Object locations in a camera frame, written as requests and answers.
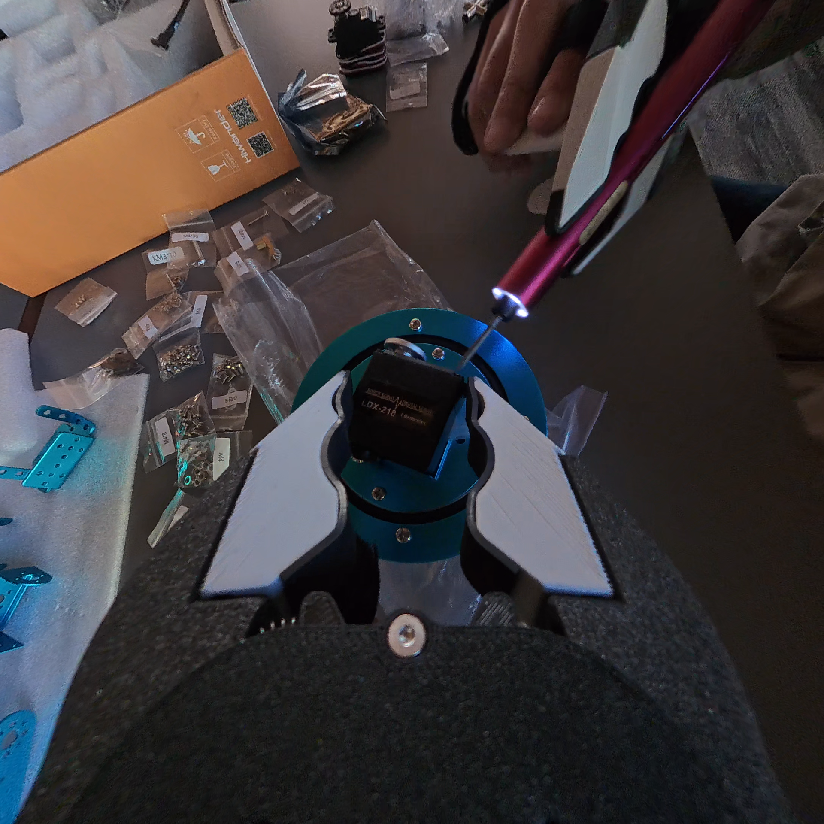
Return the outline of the orange box with white lid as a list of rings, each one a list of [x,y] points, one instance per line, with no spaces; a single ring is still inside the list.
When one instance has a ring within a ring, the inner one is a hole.
[[[46,293],[298,168],[231,4],[204,5],[221,58],[2,173],[4,286]]]

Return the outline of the large clear plastic bag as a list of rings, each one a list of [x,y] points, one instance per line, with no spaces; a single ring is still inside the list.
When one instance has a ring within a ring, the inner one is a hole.
[[[377,221],[279,269],[237,252],[216,274],[222,329],[278,422],[309,367],[339,336],[389,312],[451,310]]]

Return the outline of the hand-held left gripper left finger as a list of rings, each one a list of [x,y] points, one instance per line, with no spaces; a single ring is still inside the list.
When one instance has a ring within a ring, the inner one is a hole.
[[[328,592],[345,621],[376,616],[376,550],[348,517],[352,377],[337,373],[253,449],[200,583],[205,599],[282,598],[297,612]]]

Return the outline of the person's beige jacket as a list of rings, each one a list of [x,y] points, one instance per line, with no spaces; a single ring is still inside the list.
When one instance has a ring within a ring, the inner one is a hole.
[[[809,435],[823,442],[823,174],[801,176],[736,242]]]

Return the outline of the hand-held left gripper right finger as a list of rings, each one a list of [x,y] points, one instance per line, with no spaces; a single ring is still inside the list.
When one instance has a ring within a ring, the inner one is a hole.
[[[467,494],[462,572],[480,596],[534,603],[519,621],[563,630],[553,596],[613,598],[615,586],[550,438],[486,383],[467,382]]]

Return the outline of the red electric screwdriver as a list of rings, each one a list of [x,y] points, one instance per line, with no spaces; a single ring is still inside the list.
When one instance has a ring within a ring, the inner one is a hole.
[[[560,233],[546,232],[545,215],[544,226],[492,289],[493,320],[468,348],[456,368],[457,374],[500,323],[528,317],[548,288],[565,276],[565,267],[621,199],[627,184],[634,181],[665,140],[676,134],[696,102],[766,14],[769,3],[667,2],[662,62],[639,92],[630,128],[615,150],[606,182]],[[550,143],[550,151],[561,151],[567,120],[548,137],[539,137],[526,129],[505,154],[515,156],[542,150],[544,142]]]

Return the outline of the dark grey desk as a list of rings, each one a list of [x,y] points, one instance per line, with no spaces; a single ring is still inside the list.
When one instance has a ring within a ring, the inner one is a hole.
[[[379,221],[481,321],[489,290],[539,227],[527,198],[550,175],[491,173],[451,138],[476,41],[460,25],[429,65],[427,107],[391,113],[336,158],[295,148],[335,211],[290,232],[291,261]],[[689,131],[654,196],[578,276],[503,334],[547,405],[607,393],[582,463],[704,604],[799,818],[822,821],[822,466],[767,341]]]

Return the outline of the white foam sheet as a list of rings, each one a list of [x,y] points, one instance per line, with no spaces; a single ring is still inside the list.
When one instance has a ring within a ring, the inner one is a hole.
[[[13,822],[44,761],[57,718],[88,644],[118,590],[148,376],[127,376],[82,415],[96,442],[60,489],[2,479],[1,561],[34,566],[51,581],[28,588],[6,632],[22,647],[2,653],[1,716],[35,716],[24,778],[2,789],[2,822]]]

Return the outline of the pile of small zip bags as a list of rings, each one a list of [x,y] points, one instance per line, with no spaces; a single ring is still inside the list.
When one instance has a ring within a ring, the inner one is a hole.
[[[273,274],[281,262],[275,240],[284,233],[274,201],[302,180],[273,193],[256,212],[212,233],[218,251],[216,274],[222,292],[182,293],[179,284],[193,264],[179,261],[156,273],[164,289],[152,308],[176,315],[151,348],[158,375],[168,382],[205,365],[204,313],[211,305],[233,355],[214,354],[209,385],[143,426],[140,454],[145,472],[176,462],[176,492],[149,537],[155,545],[233,458],[249,450],[244,430],[255,388],[276,420],[288,413],[297,386],[320,353],[320,340],[302,300]]]

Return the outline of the black servo motor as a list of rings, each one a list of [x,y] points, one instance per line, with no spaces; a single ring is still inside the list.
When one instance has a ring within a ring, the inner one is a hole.
[[[354,391],[353,458],[438,476],[466,394],[466,379],[430,363],[418,345],[386,339]]]
[[[375,6],[353,8],[350,1],[334,1],[329,13],[334,25],[327,40],[335,46],[343,76],[357,77],[386,67],[386,20]]]

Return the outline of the clear parts bag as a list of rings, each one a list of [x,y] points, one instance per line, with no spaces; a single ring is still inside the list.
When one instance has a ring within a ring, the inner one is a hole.
[[[427,66],[449,50],[438,31],[391,40],[387,47],[386,113],[427,107]]]

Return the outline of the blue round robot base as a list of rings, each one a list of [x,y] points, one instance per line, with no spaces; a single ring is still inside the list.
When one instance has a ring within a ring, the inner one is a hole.
[[[385,339],[417,345],[429,364],[454,369],[484,324],[448,310],[416,307],[377,315],[335,339],[302,379],[293,402],[297,409],[335,373],[351,373],[353,388],[364,377],[373,353]],[[542,434],[547,414],[538,382],[517,349],[493,333],[461,372],[490,386]],[[451,430],[439,444],[435,475],[388,460],[351,459],[342,479],[348,519],[356,534],[376,547],[380,559],[398,563],[447,560],[460,552],[469,492],[477,473],[468,456],[466,405],[460,404]]]

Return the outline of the person's right hand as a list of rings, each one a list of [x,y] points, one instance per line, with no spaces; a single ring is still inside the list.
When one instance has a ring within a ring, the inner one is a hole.
[[[570,115],[588,47],[565,49],[553,61],[571,1],[511,1],[490,22],[467,93],[468,125],[490,170],[527,166],[509,149],[529,129],[539,137],[559,130]]]

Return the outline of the group of blue metal brackets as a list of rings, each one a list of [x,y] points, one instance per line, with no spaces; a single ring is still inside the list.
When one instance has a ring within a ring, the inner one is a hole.
[[[30,469],[1,467],[2,479],[19,480],[24,488],[48,493],[60,489],[95,442],[96,425],[72,411],[51,406],[36,409],[38,417],[58,423],[55,433],[40,451]],[[26,592],[45,585],[52,576],[36,566],[1,566],[1,653],[21,649],[23,643],[5,632]],[[20,709],[1,723],[1,812],[12,821],[22,796],[30,751],[36,730],[36,715]]]

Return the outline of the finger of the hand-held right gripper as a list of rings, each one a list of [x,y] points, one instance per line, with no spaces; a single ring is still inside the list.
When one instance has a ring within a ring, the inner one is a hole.
[[[607,3],[574,92],[545,229],[564,230],[606,182],[644,83],[662,62],[667,1]]]
[[[627,184],[621,199],[580,247],[580,253],[575,256],[570,265],[565,267],[566,276],[582,273],[606,249],[612,239],[653,196],[659,173],[672,162],[675,155],[676,136],[670,135],[634,181]]]

